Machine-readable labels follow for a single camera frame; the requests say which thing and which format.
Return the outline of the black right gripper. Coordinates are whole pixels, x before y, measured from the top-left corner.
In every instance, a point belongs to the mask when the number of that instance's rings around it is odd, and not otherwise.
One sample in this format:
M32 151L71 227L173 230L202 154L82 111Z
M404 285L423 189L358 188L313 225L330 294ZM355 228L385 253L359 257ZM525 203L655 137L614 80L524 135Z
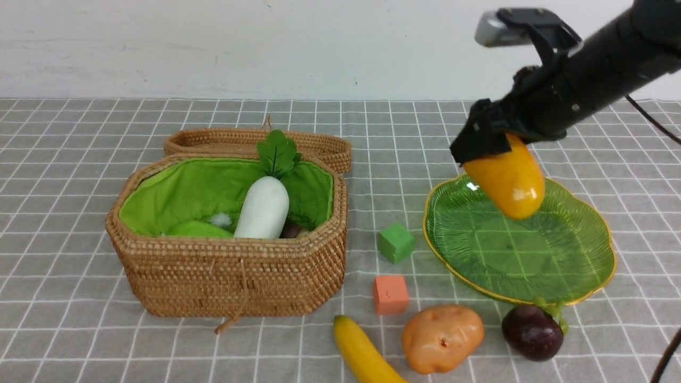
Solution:
M450 143L455 163L511 152L507 134L526 145L565 138L570 112L559 92L561 85L555 68L524 67L514 75L506 96L474 102L464 128Z

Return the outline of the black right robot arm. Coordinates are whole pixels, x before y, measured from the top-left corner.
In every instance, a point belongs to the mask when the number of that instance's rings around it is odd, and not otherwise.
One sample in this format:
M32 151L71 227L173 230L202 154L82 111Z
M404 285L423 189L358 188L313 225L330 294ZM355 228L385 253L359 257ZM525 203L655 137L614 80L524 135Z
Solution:
M533 45L542 61L521 68L503 98L480 99L451 143L456 163L509 152L508 134L530 145L567 129L680 68L679 1L635 1L586 39L544 8L485 12L475 41Z

